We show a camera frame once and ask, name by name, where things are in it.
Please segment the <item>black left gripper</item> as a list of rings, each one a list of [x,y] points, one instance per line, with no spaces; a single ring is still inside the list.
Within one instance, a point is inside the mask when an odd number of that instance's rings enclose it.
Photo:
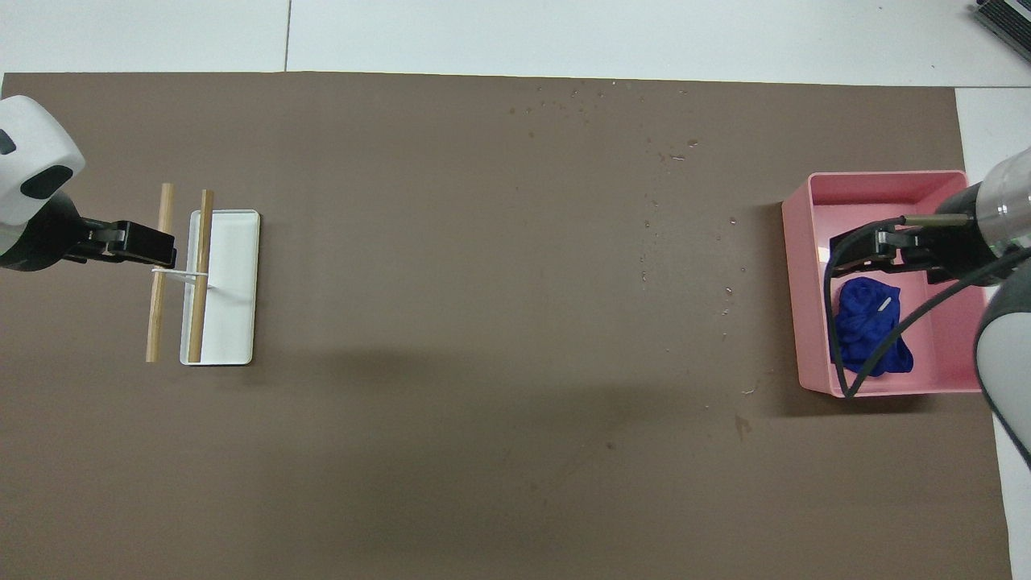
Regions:
[[[153,267],[176,266],[176,238],[137,223],[82,219],[71,197],[56,192],[21,226],[1,227],[1,267],[41,271],[81,243],[84,260],[127,260]],[[113,250],[122,242],[122,255]]]

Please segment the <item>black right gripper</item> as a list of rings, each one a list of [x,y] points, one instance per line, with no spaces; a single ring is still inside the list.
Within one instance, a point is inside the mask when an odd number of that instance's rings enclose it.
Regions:
[[[962,226],[928,227],[912,235],[894,228],[855,228],[830,238],[832,278],[842,278],[863,271],[883,271],[895,260],[895,249],[902,251],[903,263],[927,271],[932,285],[947,280],[960,280],[976,269],[995,262],[998,254],[984,241],[979,223],[975,219],[979,187],[965,187],[939,203],[935,213],[964,213],[968,221]]]

